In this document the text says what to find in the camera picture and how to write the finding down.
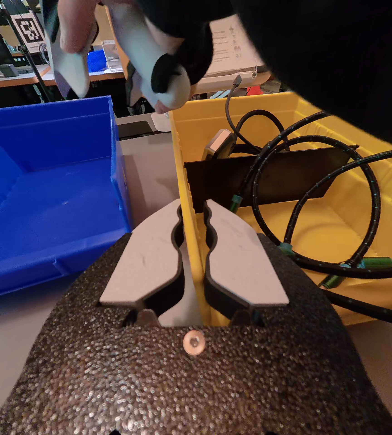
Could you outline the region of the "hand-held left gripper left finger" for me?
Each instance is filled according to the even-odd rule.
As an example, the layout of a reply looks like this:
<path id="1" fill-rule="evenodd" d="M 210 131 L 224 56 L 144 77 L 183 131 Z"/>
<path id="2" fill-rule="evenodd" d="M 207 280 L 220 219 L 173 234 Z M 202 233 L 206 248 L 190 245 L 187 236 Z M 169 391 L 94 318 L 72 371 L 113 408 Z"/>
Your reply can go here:
<path id="1" fill-rule="evenodd" d="M 181 201 L 176 199 L 133 230 L 99 303 L 150 309 L 157 316 L 174 307 L 185 290 L 183 241 Z"/>

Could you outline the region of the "yellow plastic bin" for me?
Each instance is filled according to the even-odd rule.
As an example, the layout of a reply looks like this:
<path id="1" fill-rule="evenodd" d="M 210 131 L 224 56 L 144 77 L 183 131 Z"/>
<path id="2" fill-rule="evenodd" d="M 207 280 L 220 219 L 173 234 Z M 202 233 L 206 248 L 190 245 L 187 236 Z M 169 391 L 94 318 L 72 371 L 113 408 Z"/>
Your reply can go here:
<path id="1" fill-rule="evenodd" d="M 203 157 L 203 149 L 212 137 L 228 128 L 225 99 L 190 101 L 170 115 L 172 141 L 177 168 L 179 194 L 184 207 L 184 229 L 196 297 L 204 323 L 224 326 L 227 320 L 210 308 L 204 297 L 204 273 L 208 247 L 203 213 L 196 211 L 196 188 L 203 185 L 198 176 L 195 187 L 189 184 L 189 163 Z M 234 97 L 231 99 L 231 118 L 234 123 L 255 109 L 273 113 L 288 128 L 295 122 L 319 111 L 293 92 Z M 391 150 L 392 146 L 350 126 L 336 117 L 312 122 L 293 132 L 288 138 L 302 135 L 321 135 L 347 145 L 359 145 L 361 156 Z M 372 163 L 379 183 L 382 212 L 376 237 L 366 257 L 392 259 L 392 160 Z M 309 199 L 298 217 L 292 237 L 292 248 L 301 255 L 319 261 L 339 263 L 351 257 L 362 242 L 369 225 L 371 198 L 368 183 L 359 168 L 341 174 L 321 198 Z M 392 309 L 391 279 L 345 279 L 333 289 L 380 307 Z"/>

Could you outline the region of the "black white marker tag board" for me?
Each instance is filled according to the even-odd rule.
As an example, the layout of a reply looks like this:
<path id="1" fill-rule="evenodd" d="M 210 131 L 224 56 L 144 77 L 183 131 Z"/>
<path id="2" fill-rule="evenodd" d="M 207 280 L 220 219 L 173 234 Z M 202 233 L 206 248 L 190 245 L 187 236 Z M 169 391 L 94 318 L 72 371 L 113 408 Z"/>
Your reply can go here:
<path id="1" fill-rule="evenodd" d="M 11 14 L 10 17 L 30 54 L 40 53 L 46 39 L 34 12 L 28 10 L 26 13 Z"/>

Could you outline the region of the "blue plastic bin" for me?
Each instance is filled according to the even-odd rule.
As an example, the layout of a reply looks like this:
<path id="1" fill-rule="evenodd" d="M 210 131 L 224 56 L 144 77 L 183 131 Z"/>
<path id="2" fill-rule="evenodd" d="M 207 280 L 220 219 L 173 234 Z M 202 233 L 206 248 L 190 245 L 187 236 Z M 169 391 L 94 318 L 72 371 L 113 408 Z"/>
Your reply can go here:
<path id="1" fill-rule="evenodd" d="M 0 296 L 87 269 L 133 230 L 110 96 L 0 108 Z"/>

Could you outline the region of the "clear acrylic holder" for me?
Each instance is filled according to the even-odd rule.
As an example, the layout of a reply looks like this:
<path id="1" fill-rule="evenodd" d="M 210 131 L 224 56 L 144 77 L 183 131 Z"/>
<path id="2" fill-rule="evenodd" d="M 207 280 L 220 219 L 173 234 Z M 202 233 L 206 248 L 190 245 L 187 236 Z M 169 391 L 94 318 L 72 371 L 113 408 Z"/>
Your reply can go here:
<path id="1" fill-rule="evenodd" d="M 107 69 L 111 73 L 123 73 L 123 66 L 115 40 L 102 40 L 101 43 L 106 58 Z"/>

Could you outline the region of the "white metal stand base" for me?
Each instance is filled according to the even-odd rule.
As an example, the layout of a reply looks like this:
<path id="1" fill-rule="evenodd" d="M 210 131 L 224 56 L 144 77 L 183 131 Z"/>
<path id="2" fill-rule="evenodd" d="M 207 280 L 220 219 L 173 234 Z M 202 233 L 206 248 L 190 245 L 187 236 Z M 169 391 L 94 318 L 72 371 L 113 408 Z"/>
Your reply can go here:
<path id="1" fill-rule="evenodd" d="M 171 132 L 171 124 L 168 112 L 163 114 L 153 112 L 151 113 L 151 119 L 156 131 L 164 133 Z"/>

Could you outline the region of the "wooden table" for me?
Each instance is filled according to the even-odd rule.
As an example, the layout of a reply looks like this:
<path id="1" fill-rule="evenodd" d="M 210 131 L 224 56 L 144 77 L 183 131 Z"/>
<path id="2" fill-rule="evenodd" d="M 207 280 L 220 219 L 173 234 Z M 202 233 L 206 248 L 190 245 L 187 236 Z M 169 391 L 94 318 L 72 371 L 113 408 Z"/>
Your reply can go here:
<path id="1" fill-rule="evenodd" d="M 56 85 L 54 75 L 52 74 L 49 66 L 38 65 L 37 68 L 41 75 L 42 81 L 46 86 Z M 89 80 L 91 82 L 110 80 L 110 79 L 120 79 L 120 78 L 126 78 L 124 71 L 112 72 L 110 70 L 105 70 L 101 72 L 89 73 Z M 9 77 L 9 78 L 0 76 L 0 88 L 33 85 L 37 83 L 38 83 L 38 79 L 34 73 L 20 74 L 19 76 Z"/>

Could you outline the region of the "small blue bin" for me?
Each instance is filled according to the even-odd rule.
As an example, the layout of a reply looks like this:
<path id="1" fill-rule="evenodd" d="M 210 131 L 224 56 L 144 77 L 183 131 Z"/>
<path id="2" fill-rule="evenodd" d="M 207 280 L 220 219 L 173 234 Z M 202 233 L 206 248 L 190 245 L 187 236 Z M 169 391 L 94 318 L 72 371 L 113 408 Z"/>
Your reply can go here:
<path id="1" fill-rule="evenodd" d="M 93 50 L 87 55 L 88 72 L 96 73 L 107 69 L 106 56 L 104 50 Z"/>

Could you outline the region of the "black bin divider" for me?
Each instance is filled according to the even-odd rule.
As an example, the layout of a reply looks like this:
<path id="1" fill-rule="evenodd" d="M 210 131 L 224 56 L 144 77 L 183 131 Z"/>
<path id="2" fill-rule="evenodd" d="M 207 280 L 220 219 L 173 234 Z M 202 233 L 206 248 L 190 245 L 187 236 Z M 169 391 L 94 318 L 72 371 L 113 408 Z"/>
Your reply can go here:
<path id="1" fill-rule="evenodd" d="M 349 159 L 345 152 L 333 147 L 279 153 L 268 161 L 260 176 L 259 204 L 300 200 L 313 185 Z M 201 213 L 208 199 L 229 208 L 254 160 L 255 156 L 248 155 L 186 162 L 194 211 Z"/>

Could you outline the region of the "instruction sheet on wooden board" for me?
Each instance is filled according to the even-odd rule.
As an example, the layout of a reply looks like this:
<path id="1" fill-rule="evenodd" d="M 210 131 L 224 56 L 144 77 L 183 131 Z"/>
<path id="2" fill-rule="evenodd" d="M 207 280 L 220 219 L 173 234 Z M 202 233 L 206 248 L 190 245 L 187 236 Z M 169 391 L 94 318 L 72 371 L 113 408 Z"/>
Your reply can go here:
<path id="1" fill-rule="evenodd" d="M 213 59 L 204 77 L 195 85 L 194 94 L 230 89 L 238 75 L 241 87 L 263 84 L 271 72 L 248 39 L 237 15 L 212 21 Z"/>

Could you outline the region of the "person's right hand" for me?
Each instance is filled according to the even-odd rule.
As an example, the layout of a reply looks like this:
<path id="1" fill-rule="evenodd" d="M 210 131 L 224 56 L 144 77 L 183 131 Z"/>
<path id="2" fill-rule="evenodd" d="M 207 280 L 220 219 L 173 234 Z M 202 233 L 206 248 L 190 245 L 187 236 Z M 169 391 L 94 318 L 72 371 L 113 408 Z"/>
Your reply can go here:
<path id="1" fill-rule="evenodd" d="M 98 0 L 60 0 L 57 11 L 60 24 L 60 46 L 69 54 L 88 48 L 96 34 L 95 9 Z"/>

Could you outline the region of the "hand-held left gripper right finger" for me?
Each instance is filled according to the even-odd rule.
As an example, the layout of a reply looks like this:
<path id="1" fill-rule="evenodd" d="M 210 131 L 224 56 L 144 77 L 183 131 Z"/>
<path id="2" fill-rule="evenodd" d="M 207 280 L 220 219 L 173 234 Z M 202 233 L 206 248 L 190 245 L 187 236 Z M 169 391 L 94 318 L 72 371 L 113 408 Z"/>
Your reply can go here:
<path id="1" fill-rule="evenodd" d="M 286 291 L 253 227 L 212 199 L 203 209 L 209 306 L 229 320 L 237 311 L 287 306 Z"/>

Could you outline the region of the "white desk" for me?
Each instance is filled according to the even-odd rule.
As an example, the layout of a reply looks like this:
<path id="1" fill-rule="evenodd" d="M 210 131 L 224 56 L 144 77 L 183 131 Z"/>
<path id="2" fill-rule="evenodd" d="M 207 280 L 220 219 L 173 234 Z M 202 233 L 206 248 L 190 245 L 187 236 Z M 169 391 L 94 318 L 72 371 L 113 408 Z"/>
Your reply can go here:
<path id="1" fill-rule="evenodd" d="M 179 196 L 171 133 L 120 142 L 134 225 Z M 0 408 L 16 384 L 50 312 L 76 280 L 71 275 L 0 296 Z M 367 374 L 392 414 L 392 324 L 347 326 Z"/>

